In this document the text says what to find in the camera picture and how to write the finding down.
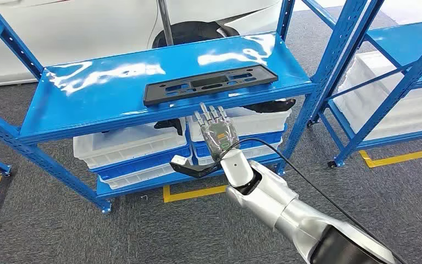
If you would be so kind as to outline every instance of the robot finger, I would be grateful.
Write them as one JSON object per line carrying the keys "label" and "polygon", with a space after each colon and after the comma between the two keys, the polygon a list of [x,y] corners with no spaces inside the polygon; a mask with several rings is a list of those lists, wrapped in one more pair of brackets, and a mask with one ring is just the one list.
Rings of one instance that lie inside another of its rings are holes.
{"label": "robot finger", "polygon": [[223,120],[225,120],[227,118],[227,114],[224,111],[224,108],[222,106],[218,106],[218,111],[221,114],[221,116],[223,117]]}
{"label": "robot finger", "polygon": [[201,110],[203,111],[203,115],[206,118],[206,120],[208,122],[211,122],[212,118],[211,118],[211,115],[208,112],[208,109],[206,108],[206,105],[203,102],[201,102],[201,103],[199,103],[199,106],[201,107]]}
{"label": "robot finger", "polygon": [[216,109],[214,109],[214,106],[209,106],[209,110],[211,111],[211,115],[213,116],[214,120],[217,122],[219,115],[218,115]]}
{"label": "robot finger", "polygon": [[202,127],[204,125],[206,125],[206,126],[208,125],[208,122],[206,120],[203,120],[201,118],[201,115],[198,113],[198,111],[195,111],[194,114],[195,114],[195,117],[196,117],[196,119],[198,121],[199,126]]}

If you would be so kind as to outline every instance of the white car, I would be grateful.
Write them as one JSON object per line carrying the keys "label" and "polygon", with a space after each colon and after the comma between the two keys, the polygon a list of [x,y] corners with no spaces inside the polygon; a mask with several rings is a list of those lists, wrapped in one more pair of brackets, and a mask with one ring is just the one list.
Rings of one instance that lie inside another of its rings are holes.
{"label": "white car", "polygon": [[[175,44],[275,30],[281,0],[168,0]],[[0,0],[0,13],[40,63],[165,46],[156,0]],[[0,85],[34,77],[0,40]]]}

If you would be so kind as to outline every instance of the silver robotic arm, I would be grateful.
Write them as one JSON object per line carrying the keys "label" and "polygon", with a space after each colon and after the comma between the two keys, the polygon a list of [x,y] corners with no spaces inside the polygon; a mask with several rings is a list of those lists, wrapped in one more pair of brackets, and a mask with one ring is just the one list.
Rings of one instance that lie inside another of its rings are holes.
{"label": "silver robotic arm", "polygon": [[[227,195],[271,230],[279,231],[292,241],[306,263],[395,263],[391,251],[363,231],[300,201],[298,194],[287,186],[285,180],[260,163],[248,161],[238,148],[223,147],[238,143],[232,123],[221,107],[218,107],[221,116],[213,113],[212,117],[204,105],[202,109],[206,120],[200,120],[198,113],[196,116],[215,159],[213,165],[216,167],[219,163],[217,167],[222,167],[229,181]],[[198,175],[190,173],[194,167],[196,171],[212,171],[203,166],[192,166],[180,156],[175,156],[171,165],[176,171],[194,177]]]}

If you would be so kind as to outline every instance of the white plastic bin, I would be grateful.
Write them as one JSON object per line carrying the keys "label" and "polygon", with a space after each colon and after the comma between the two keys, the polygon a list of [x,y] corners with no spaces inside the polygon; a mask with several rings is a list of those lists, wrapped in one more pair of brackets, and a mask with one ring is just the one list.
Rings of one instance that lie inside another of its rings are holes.
{"label": "white plastic bin", "polygon": [[[357,54],[338,91],[349,89],[395,68],[378,51]],[[373,115],[402,78],[403,74],[397,73],[334,98],[336,106],[347,118],[355,133]],[[402,98],[365,139],[385,138],[417,131],[422,131],[422,88],[412,90]]]}
{"label": "white plastic bin", "polygon": [[[281,145],[281,143],[282,143],[282,140],[278,143],[271,144],[271,146],[277,148],[279,147],[279,145]],[[243,155],[245,155],[247,159],[275,154],[275,152],[272,149],[268,148],[266,145],[246,148],[246,149],[243,149],[242,152],[243,152]],[[214,162],[211,156],[198,157],[196,155],[195,148],[193,148],[193,153],[195,154],[195,157],[198,160],[198,165],[208,165]]]}
{"label": "white plastic bin", "polygon": [[[239,136],[283,131],[285,121],[292,113],[292,109],[277,113],[257,113],[243,107],[229,108],[225,111],[232,119]],[[188,116],[187,121],[192,141],[204,141],[195,116]]]}
{"label": "white plastic bin", "polygon": [[182,136],[175,128],[155,129],[155,123],[76,136],[74,156],[91,169],[185,146],[185,118],[180,118],[180,124]]}
{"label": "white plastic bin", "polygon": [[[188,157],[188,160],[190,161],[191,164],[193,164],[192,155]],[[109,187],[114,190],[114,189],[122,188],[130,184],[136,184],[139,182],[143,182],[145,180],[161,177],[161,176],[170,174],[172,172],[174,172],[174,170],[172,169],[170,164],[165,163],[165,164],[161,164],[161,165],[147,168],[144,170],[139,170],[137,172],[121,175],[119,177],[108,179],[108,180],[103,180],[101,179],[100,176],[98,177],[101,182],[109,184]]]}

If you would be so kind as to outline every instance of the car wheel well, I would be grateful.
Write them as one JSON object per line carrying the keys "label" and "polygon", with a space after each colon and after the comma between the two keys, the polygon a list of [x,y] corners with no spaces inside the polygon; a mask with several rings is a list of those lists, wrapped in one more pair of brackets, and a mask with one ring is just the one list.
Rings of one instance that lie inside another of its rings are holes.
{"label": "car wheel well", "polygon": [[[235,30],[229,30],[222,28],[216,22],[201,22],[201,21],[186,21],[171,25],[172,37],[174,44],[184,44],[204,40],[212,40],[223,37],[222,30],[225,31],[226,36],[233,36]],[[166,40],[164,36],[164,30],[162,30],[155,38],[152,44],[152,48],[165,47]]]}

